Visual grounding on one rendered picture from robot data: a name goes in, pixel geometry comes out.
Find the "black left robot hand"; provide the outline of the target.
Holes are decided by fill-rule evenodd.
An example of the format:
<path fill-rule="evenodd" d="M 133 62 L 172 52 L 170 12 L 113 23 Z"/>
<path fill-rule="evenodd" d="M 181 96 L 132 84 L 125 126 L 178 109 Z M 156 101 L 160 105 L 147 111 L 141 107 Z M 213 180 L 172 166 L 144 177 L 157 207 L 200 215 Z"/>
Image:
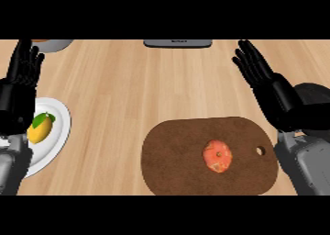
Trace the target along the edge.
<path fill-rule="evenodd" d="M 0 137 L 23 134 L 32 123 L 36 85 L 44 54 L 29 39 L 20 39 L 0 79 Z"/>

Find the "orange round squash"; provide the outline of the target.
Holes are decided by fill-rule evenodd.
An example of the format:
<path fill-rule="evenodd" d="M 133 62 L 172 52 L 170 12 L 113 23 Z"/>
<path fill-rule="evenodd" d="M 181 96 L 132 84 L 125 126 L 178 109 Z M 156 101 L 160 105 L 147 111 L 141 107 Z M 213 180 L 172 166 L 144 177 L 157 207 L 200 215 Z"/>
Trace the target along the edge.
<path fill-rule="evenodd" d="M 232 162 L 232 153 L 220 140 L 210 140 L 203 148 L 206 167 L 215 173 L 223 173 Z"/>

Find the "white bowl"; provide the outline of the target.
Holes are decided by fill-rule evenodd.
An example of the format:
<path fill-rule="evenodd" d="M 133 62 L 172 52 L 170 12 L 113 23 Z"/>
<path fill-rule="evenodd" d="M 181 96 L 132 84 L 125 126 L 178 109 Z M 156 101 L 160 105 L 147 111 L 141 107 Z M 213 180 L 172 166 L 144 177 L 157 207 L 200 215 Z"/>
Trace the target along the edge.
<path fill-rule="evenodd" d="M 63 50 L 72 42 L 70 39 L 33 40 L 32 45 L 39 48 L 39 52 L 49 53 Z"/>

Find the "yellow mango with green leaf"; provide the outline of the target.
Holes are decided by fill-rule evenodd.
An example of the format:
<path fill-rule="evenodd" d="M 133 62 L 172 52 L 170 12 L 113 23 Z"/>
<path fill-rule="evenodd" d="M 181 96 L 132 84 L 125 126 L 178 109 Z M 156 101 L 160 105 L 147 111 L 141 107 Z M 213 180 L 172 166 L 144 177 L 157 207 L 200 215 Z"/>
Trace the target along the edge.
<path fill-rule="evenodd" d="M 30 126 L 26 130 L 26 137 L 32 144 L 36 144 L 44 141 L 51 132 L 54 122 L 55 116 L 47 112 L 39 113 L 33 117 Z"/>

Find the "brown wooden cutting board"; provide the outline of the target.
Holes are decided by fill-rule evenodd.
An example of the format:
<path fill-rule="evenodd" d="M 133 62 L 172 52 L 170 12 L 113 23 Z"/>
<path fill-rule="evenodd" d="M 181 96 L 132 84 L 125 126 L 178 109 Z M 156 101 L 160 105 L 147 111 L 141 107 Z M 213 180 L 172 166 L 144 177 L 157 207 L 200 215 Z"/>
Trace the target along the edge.
<path fill-rule="evenodd" d="M 157 195 L 260 195 L 278 172 L 271 140 L 244 117 L 159 123 L 141 145 L 139 166 Z"/>

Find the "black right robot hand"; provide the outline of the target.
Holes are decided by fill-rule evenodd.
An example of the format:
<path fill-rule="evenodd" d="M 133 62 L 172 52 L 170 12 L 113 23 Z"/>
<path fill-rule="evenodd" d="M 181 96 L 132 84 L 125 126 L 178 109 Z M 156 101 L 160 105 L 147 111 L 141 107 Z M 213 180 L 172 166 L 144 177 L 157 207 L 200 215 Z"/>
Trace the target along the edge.
<path fill-rule="evenodd" d="M 251 88 L 265 119 L 274 128 L 330 129 L 330 103 L 305 104 L 285 77 L 272 71 L 251 42 L 238 41 L 232 63 Z"/>

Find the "white round plate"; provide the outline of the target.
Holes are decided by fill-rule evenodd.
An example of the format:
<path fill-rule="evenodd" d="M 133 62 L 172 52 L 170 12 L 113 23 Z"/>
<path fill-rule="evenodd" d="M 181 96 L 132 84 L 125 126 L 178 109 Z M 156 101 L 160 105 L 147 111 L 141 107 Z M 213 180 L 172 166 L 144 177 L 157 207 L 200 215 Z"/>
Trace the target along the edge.
<path fill-rule="evenodd" d="M 49 97 L 39 97 L 35 101 L 35 116 L 51 114 L 55 118 L 47 138 L 36 144 L 27 143 L 32 159 L 24 177 L 33 175 L 54 160 L 69 138 L 72 118 L 64 104 Z"/>

